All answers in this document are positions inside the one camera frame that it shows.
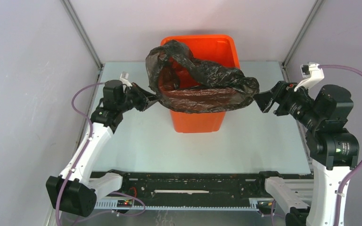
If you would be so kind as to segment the black plastic trash bag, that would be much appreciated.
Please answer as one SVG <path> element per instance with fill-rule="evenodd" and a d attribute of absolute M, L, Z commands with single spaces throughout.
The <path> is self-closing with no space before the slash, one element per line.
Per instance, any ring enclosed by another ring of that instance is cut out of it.
<path fill-rule="evenodd" d="M 145 59 L 149 88 L 175 112 L 218 113 L 247 107 L 259 93 L 256 78 L 236 67 L 196 58 L 182 42 L 153 48 Z"/>

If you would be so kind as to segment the orange plastic trash bin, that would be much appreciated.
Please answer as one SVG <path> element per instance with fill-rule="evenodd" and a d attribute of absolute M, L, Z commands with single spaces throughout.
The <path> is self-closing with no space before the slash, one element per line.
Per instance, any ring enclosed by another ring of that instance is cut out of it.
<path fill-rule="evenodd" d="M 176 40 L 185 43 L 194 57 L 220 63 L 226 67 L 240 68 L 239 58 L 232 37 L 225 34 L 200 34 L 168 36 L 161 45 Z M 181 113 L 170 111 L 174 130 L 178 133 L 208 133 L 220 129 L 226 112 Z"/>

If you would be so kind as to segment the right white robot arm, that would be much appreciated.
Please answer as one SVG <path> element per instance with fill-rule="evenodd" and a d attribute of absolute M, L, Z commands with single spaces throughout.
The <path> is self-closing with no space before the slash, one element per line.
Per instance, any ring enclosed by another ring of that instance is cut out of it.
<path fill-rule="evenodd" d="M 292 194 L 281 191 L 277 179 L 256 182 L 258 195 L 279 198 L 288 226 L 343 225 L 345 176 L 358 164 L 359 142 L 346 128 L 354 104 L 351 93 L 337 85 L 324 85 L 312 99 L 306 88 L 279 81 L 272 89 L 254 95 L 259 109 L 266 113 L 274 103 L 276 116 L 290 115 L 306 128 L 306 144 L 314 171 L 310 205 L 292 201 Z"/>

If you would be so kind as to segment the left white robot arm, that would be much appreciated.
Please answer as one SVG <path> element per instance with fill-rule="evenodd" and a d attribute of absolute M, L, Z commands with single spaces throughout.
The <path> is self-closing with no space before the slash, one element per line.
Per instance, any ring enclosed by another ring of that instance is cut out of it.
<path fill-rule="evenodd" d="M 132 109 L 143 112 L 159 98 L 126 79 L 110 80 L 101 85 L 103 97 L 91 116 L 73 108 L 86 118 L 87 131 L 67 166 L 46 182 L 56 214 L 62 211 L 87 217 L 96 202 L 110 193 L 119 196 L 129 193 L 130 183 L 117 173 L 108 172 L 90 181 L 93 166 L 123 120 L 123 114 Z"/>

